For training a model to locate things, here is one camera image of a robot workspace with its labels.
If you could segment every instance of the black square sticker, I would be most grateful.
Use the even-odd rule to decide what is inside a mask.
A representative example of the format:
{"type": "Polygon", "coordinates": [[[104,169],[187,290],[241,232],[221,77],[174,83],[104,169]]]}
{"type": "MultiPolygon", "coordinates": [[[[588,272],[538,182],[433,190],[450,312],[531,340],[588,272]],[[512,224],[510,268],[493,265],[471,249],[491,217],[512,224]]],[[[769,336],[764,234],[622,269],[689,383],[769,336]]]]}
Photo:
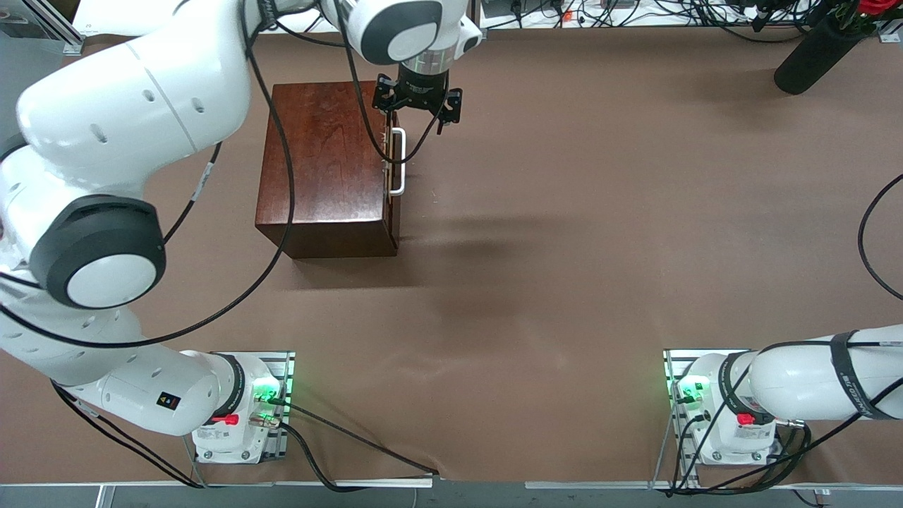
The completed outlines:
{"type": "Polygon", "coordinates": [[[170,393],[166,393],[165,391],[161,391],[160,397],[157,397],[158,406],[163,406],[173,411],[175,411],[175,409],[179,407],[179,402],[181,401],[181,398],[176,397],[175,395],[172,395],[170,393]]]}

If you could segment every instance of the brown table surface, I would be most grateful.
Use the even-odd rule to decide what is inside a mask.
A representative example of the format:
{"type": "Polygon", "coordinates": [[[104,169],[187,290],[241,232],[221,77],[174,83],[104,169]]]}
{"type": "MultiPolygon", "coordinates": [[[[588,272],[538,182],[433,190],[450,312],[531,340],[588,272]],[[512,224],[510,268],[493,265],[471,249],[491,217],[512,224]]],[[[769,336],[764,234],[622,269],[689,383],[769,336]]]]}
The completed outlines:
{"type": "MultiPolygon", "coordinates": [[[[638,481],[668,414],[663,348],[758,348],[903,319],[855,244],[903,160],[896,44],[862,44],[791,98],[770,76],[792,45],[716,29],[492,35],[452,69],[462,122],[408,166],[397,258],[283,259],[243,305],[171,346],[295,350],[297,400],[446,478],[638,481]]],[[[281,36],[256,49],[270,84],[349,78],[341,50],[281,36]]],[[[401,116],[411,133],[427,119],[401,116]]],[[[167,246],[163,282],[135,305],[145,334],[219,309],[272,256],[254,228],[266,121],[256,94],[167,246]]],[[[208,155],[149,183],[164,228],[208,155]]],[[[901,198],[888,195],[868,236],[898,287],[901,198]]],[[[0,482],[166,479],[5,354],[0,386],[0,482]]],[[[301,429],[335,478],[416,474],[301,429]]],[[[898,429],[857,424],[797,479],[903,484],[898,429]]],[[[188,469],[178,438],[135,433],[188,469]]],[[[294,444],[281,463],[204,470],[312,479],[294,444]]]]}

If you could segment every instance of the wooden box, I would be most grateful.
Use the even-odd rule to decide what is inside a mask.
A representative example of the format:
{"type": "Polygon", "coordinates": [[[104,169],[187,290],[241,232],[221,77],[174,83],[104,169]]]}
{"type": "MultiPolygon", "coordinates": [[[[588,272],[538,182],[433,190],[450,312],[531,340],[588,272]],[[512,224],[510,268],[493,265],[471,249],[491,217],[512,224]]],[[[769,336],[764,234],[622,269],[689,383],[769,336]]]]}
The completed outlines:
{"type": "MultiPolygon", "coordinates": [[[[368,121],[391,158],[397,125],[369,105],[375,83],[361,83],[368,121]]],[[[295,211],[285,253],[293,259],[394,256],[398,250],[399,198],[395,168],[370,142],[354,85],[285,84],[273,101],[288,138],[295,180],[295,211]]],[[[282,144],[272,117],[266,130],[255,225],[273,243],[288,219],[288,179],[282,144]]]]}

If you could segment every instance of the white handle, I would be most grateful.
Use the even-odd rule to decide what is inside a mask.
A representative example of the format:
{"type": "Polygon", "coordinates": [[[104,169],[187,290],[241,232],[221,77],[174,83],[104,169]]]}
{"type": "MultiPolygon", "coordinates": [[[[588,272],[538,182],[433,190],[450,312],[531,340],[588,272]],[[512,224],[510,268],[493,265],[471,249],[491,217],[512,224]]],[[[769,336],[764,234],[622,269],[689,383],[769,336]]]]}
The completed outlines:
{"type": "MultiPolygon", "coordinates": [[[[404,159],[407,157],[407,133],[401,127],[392,127],[392,134],[398,134],[401,136],[401,158],[404,159]]],[[[405,193],[405,166],[406,163],[401,163],[401,186],[397,189],[390,189],[390,196],[400,196],[405,193]]]]}

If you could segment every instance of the red flower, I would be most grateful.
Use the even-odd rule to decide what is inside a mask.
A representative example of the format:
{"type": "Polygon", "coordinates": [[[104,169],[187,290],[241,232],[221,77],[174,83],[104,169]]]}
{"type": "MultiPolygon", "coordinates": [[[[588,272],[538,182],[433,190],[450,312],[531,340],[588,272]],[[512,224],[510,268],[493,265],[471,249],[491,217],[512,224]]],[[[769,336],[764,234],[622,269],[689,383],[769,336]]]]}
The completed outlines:
{"type": "Polygon", "coordinates": [[[860,0],[856,12],[869,16],[880,16],[900,3],[900,0],[860,0]]]}

